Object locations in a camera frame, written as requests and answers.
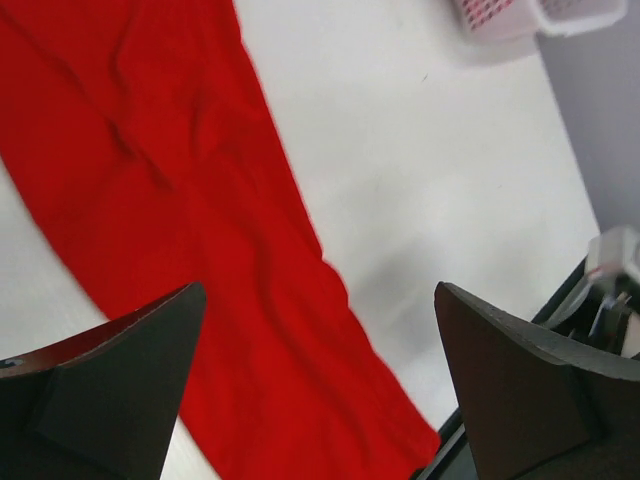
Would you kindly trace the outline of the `red t shirt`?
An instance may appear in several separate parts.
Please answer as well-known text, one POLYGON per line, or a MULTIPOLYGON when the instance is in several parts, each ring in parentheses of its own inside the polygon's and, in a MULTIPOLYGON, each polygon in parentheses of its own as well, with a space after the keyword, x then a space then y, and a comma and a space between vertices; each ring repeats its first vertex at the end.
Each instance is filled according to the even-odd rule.
POLYGON ((117 318, 199 281, 180 416, 224 479, 406 479, 437 432, 324 260, 230 1, 5 1, 1 157, 117 318))

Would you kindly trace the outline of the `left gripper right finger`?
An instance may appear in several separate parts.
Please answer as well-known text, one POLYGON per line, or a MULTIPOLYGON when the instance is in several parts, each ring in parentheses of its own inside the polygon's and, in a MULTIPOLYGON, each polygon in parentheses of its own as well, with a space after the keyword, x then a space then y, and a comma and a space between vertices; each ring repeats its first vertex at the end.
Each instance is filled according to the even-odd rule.
POLYGON ((636 479, 639 363, 441 282, 438 328, 482 479, 636 479))

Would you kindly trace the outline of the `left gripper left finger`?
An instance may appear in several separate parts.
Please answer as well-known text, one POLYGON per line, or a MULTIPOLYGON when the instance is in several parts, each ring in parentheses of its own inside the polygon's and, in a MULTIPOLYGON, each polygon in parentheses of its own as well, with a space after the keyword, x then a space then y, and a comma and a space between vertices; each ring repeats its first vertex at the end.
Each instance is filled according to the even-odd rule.
POLYGON ((2 478, 159 478, 205 308, 191 283, 2 360, 2 478))

